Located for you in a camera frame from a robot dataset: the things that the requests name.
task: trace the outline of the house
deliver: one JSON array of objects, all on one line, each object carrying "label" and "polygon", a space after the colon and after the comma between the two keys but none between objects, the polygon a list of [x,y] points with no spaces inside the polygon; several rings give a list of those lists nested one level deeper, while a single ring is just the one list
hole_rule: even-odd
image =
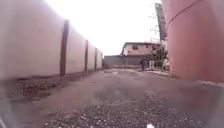
[{"label": "house", "polygon": [[121,55],[123,56],[148,56],[152,55],[161,44],[147,42],[126,42]]}]

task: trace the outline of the concrete wall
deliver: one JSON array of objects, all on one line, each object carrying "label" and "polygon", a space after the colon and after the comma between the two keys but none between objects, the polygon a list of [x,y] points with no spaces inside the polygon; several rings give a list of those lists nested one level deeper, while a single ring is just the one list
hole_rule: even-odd
[{"label": "concrete wall", "polygon": [[64,20],[43,0],[0,5],[0,79],[59,74]]},{"label": "concrete wall", "polygon": [[224,82],[224,1],[163,0],[171,72]]},{"label": "concrete wall", "polygon": [[67,41],[66,73],[83,72],[85,68],[85,38],[70,25]]},{"label": "concrete wall", "polygon": [[89,43],[87,69],[93,70],[94,68],[95,68],[95,47]]},{"label": "concrete wall", "polygon": [[97,51],[97,69],[102,68],[102,53],[98,50]]},{"label": "concrete wall", "polygon": [[139,68],[141,58],[139,56],[105,56],[104,62],[108,68]]}]

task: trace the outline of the gravel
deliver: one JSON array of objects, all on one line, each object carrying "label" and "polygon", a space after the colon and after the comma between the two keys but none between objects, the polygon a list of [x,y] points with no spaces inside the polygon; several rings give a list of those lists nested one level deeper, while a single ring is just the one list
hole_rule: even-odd
[{"label": "gravel", "polygon": [[58,112],[44,128],[204,128],[196,113],[183,111],[153,91],[109,89],[96,94],[97,103],[79,110]]}]

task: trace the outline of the window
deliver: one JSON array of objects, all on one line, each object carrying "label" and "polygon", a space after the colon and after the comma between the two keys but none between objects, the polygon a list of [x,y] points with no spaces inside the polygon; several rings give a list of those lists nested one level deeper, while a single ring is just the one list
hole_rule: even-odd
[{"label": "window", "polygon": [[133,45],[133,46],[132,46],[132,49],[133,49],[133,50],[138,50],[138,46],[137,46],[137,45]]}]

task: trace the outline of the gray wall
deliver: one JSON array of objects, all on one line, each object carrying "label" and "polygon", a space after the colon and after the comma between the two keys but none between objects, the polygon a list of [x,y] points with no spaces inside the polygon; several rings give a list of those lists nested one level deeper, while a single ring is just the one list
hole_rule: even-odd
[{"label": "gray wall", "polygon": [[95,69],[95,47],[89,43],[88,45],[88,70]]},{"label": "gray wall", "polygon": [[70,26],[67,41],[66,73],[82,72],[85,68],[85,38]]},{"label": "gray wall", "polygon": [[104,62],[109,68],[139,67],[141,57],[105,56]]},{"label": "gray wall", "polygon": [[102,68],[102,53],[98,51],[97,53],[97,69]]},{"label": "gray wall", "polygon": [[[0,80],[60,74],[65,19],[44,0],[0,0]],[[66,73],[84,71],[85,41],[70,25]],[[88,69],[94,68],[95,47]]]}]

